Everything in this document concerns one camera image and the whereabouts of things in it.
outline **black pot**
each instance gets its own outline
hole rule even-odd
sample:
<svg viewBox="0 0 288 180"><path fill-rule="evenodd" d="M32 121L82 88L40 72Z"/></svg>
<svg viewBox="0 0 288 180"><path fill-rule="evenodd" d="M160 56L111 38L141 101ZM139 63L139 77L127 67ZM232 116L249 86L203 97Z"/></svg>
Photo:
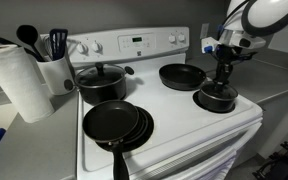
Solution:
<svg viewBox="0 0 288 180"><path fill-rule="evenodd" d="M125 74L134 74L130 67L125 69L102 63L78 73L74 79L85 102L96 105L108 100L120 100L126 96Z"/></svg>
<svg viewBox="0 0 288 180"><path fill-rule="evenodd" d="M198 101L203 108L218 113L232 111L235 98L238 96L237 91L229 85L223 86L221 91L215 90L214 83L203 85L197 93L198 99L194 101Z"/></svg>

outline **paper towel roll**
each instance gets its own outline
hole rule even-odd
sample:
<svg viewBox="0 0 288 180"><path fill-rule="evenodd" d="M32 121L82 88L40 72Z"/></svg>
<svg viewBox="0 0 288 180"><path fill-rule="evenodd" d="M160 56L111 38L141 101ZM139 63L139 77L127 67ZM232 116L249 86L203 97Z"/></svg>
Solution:
<svg viewBox="0 0 288 180"><path fill-rule="evenodd" d="M22 47L0 46L0 86L28 123L41 120L54 112Z"/></svg>

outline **pot lid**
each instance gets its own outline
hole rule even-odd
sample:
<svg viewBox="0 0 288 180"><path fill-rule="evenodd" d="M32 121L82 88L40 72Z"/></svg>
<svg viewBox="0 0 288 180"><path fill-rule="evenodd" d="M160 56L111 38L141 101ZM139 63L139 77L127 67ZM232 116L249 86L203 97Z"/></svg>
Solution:
<svg viewBox="0 0 288 180"><path fill-rule="evenodd" d="M216 91L215 84L211 83L202 86L201 91L210 97L220 100L233 100L238 96L237 91L233 87L224 85L222 88L223 89L221 91Z"/></svg>
<svg viewBox="0 0 288 180"><path fill-rule="evenodd" d="M115 65L96 63L75 77L75 83L81 86L106 86L124 78L125 70Z"/></svg>

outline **stovetop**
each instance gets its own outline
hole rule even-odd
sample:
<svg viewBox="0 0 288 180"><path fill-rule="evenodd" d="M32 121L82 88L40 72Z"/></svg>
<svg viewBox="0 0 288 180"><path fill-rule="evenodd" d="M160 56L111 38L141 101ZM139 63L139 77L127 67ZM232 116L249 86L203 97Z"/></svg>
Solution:
<svg viewBox="0 0 288 180"><path fill-rule="evenodd" d="M196 91L177 91L164 86L159 78L160 67L184 61L185 54L178 54L118 64L121 67L130 66L135 71L133 76L127 76L125 101L145 109L154 120L154 131L150 139L139 148L124 153L130 175L254 121L262 115L257 105L242 96L237 97L232 112L218 114L195 104L193 94ZM83 134L83 115L92 106L87 103L80 103L80 106L78 176L111 179L113 155Z"/></svg>

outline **nonstick pan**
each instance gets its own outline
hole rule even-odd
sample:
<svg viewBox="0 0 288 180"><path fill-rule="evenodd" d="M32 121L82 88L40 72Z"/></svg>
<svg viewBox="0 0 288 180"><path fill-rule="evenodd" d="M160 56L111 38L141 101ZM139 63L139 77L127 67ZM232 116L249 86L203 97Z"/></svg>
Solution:
<svg viewBox="0 0 288 180"><path fill-rule="evenodd" d="M114 155L114 180L128 180L129 174L123 152L123 138L136 127L139 113L132 104L121 101L105 101L93 107L84 117L84 133L98 143L112 146Z"/></svg>
<svg viewBox="0 0 288 180"><path fill-rule="evenodd" d="M203 70L188 64L165 65L159 74L165 86L181 91L197 89L206 78Z"/></svg>

